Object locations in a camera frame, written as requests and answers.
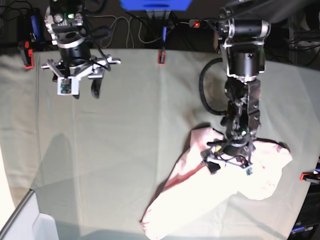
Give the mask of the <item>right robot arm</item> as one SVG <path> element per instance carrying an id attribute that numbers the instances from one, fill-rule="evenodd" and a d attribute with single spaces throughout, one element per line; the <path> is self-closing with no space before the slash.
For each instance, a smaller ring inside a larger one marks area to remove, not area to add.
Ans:
<path id="1" fill-rule="evenodd" d="M 78 99 L 80 82 L 88 78 L 92 80 L 92 96 L 99 99 L 105 71 L 110 71 L 111 65 L 121 64 L 119 58 L 104 54 L 97 43 L 111 37 L 111 28 L 105 25 L 91 28 L 87 19 L 98 16 L 106 4 L 103 1 L 99 9 L 89 10 L 84 0 L 49 2 L 44 23 L 60 60 L 49 59 L 41 68 L 53 72 L 52 81 L 57 84 L 59 96 Z"/>

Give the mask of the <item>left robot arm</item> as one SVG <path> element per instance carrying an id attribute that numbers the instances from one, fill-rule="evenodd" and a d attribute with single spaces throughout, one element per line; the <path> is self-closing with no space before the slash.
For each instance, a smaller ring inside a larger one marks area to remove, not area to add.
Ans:
<path id="1" fill-rule="evenodd" d="M 260 126 L 261 82 L 258 75 L 265 72 L 265 39 L 271 31 L 268 21 L 245 17 L 235 13 L 230 6 L 219 12 L 216 30 L 221 57 L 209 61 L 199 76 L 199 94 L 204 108 L 215 116 L 221 116 L 225 127 L 222 140 L 208 142 L 208 149 L 201 153 L 202 164 L 211 174 L 220 170 L 219 162 L 232 164 L 252 174 L 251 156 Z M 224 63 L 227 81 L 224 92 L 227 109 L 212 109 L 205 97 L 204 79 L 209 68 Z"/>

